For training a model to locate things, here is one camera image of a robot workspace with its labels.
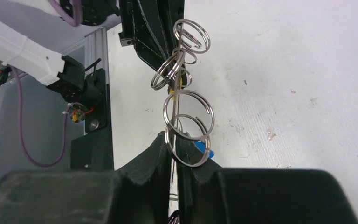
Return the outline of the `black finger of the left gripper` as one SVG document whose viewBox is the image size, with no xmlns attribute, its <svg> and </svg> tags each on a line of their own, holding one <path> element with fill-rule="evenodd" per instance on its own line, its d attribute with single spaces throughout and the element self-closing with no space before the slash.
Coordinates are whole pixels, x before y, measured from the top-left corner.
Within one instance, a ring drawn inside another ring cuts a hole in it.
<svg viewBox="0 0 358 224">
<path fill-rule="evenodd" d="M 167 60 L 165 0 L 120 0 L 121 45 L 132 45 L 137 56 L 157 71 Z"/>
<path fill-rule="evenodd" d="M 177 20 L 184 18 L 185 0 L 165 1 L 165 42 L 166 58 L 171 56 L 172 51 L 177 47 L 178 41 L 175 38 L 173 28 Z"/>
</svg>

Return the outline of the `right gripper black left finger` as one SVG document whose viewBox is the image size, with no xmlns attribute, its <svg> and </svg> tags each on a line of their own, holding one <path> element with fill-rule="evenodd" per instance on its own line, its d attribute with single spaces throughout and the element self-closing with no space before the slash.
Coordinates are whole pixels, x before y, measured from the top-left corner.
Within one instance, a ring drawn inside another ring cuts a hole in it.
<svg viewBox="0 0 358 224">
<path fill-rule="evenodd" d="M 160 132 L 115 171 L 11 172 L 0 224 L 166 224 L 171 159 Z"/>
</svg>

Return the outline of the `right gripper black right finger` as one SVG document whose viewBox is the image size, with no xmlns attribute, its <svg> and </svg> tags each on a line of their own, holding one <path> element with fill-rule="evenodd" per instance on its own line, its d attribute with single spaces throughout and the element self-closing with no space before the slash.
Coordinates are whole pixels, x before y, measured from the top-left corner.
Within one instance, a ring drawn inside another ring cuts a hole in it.
<svg viewBox="0 0 358 224">
<path fill-rule="evenodd" d="M 178 166 L 183 224 L 357 224 L 339 182 L 317 169 Z"/>
</svg>

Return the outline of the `blue key tag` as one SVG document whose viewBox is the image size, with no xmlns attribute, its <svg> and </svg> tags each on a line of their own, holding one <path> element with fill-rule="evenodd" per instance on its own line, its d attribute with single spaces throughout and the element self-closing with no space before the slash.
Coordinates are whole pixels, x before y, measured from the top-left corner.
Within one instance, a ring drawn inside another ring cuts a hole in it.
<svg viewBox="0 0 358 224">
<path fill-rule="evenodd" d="M 205 153 L 206 152 L 206 144 L 202 141 L 196 141 L 194 142 L 196 147 L 202 152 Z M 213 158 L 214 157 L 214 152 L 212 150 L 209 151 L 209 158 Z"/>
</svg>

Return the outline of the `yellow key tag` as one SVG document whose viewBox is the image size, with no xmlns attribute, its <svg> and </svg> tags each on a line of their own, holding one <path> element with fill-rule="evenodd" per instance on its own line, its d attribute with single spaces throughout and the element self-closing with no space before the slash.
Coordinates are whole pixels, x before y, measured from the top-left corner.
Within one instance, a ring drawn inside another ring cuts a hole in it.
<svg viewBox="0 0 358 224">
<path fill-rule="evenodd" d="M 179 91 L 182 89 L 183 86 L 183 78 L 179 78 L 179 80 L 177 81 L 176 78 L 172 78 L 169 82 L 168 82 L 168 87 L 167 87 L 167 94 L 168 97 L 167 99 L 175 99 L 175 92 Z"/>
</svg>

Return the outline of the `large metal ring disc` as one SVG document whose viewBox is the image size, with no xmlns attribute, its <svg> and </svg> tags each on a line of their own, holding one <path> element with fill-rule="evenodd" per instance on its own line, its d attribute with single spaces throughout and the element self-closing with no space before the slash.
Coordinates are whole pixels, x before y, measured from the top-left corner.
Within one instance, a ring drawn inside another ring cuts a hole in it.
<svg viewBox="0 0 358 224">
<path fill-rule="evenodd" d="M 182 49 L 182 42 L 183 42 L 183 23 L 185 20 L 180 19 L 174 25 L 174 34 L 178 37 L 178 46 L 173 51 L 172 55 L 175 59 L 175 64 L 172 68 L 173 75 L 172 77 L 176 78 L 177 81 L 179 78 L 183 78 L 183 86 L 187 85 L 187 72 L 185 63 L 185 50 Z M 178 91 L 174 94 L 175 99 L 173 99 L 172 105 L 172 117 L 170 120 L 170 124 L 167 126 L 166 134 L 167 134 L 167 148 L 172 157 L 172 164 L 171 164 L 171 177 L 170 177 L 170 190 L 169 190 L 169 212 L 170 218 L 168 223 L 177 224 L 178 218 L 177 215 L 173 215 L 173 213 L 179 208 L 179 196 L 178 196 L 178 187 L 177 187 L 177 176 L 176 176 L 176 169 L 177 169 L 177 162 L 176 162 L 176 140 L 177 135 L 176 132 L 181 132 L 183 130 L 182 124 L 180 120 L 177 118 L 179 114 L 179 94 Z"/>
</svg>

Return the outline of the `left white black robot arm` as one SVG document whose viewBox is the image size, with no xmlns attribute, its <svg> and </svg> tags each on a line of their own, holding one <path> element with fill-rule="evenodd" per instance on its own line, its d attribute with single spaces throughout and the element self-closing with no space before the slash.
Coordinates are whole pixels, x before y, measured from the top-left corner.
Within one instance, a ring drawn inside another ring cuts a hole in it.
<svg viewBox="0 0 358 224">
<path fill-rule="evenodd" d="M 0 0 L 0 61 L 55 91 L 69 103 L 95 106 L 104 84 L 58 51 L 73 42 L 76 27 L 98 27 L 115 17 L 123 45 L 156 69 L 173 49 L 173 24 L 183 18 L 182 0 Z"/>
</svg>

